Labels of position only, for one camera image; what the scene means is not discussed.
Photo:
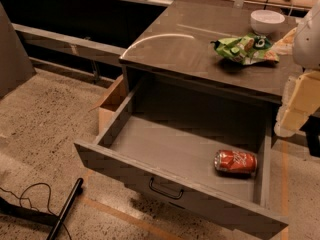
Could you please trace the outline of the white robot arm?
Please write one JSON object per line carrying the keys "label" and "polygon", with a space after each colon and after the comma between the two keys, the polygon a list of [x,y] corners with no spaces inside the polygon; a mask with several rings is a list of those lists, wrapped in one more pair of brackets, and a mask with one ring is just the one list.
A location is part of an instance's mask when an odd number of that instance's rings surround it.
{"label": "white robot arm", "polygon": [[274,126],[279,137],[294,135],[320,108],[320,1],[299,22],[292,55],[304,73],[285,85]]}

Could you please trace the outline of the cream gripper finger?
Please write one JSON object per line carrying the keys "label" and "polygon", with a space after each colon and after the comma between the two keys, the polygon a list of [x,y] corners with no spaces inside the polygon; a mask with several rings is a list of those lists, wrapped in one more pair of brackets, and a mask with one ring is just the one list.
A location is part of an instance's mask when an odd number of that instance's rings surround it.
{"label": "cream gripper finger", "polygon": [[297,78],[290,77],[276,116],[275,134],[279,137],[293,136],[319,108],[320,72],[307,71]]}
{"label": "cream gripper finger", "polygon": [[291,29],[283,38],[275,42],[272,50],[278,55],[291,55],[297,28]]}

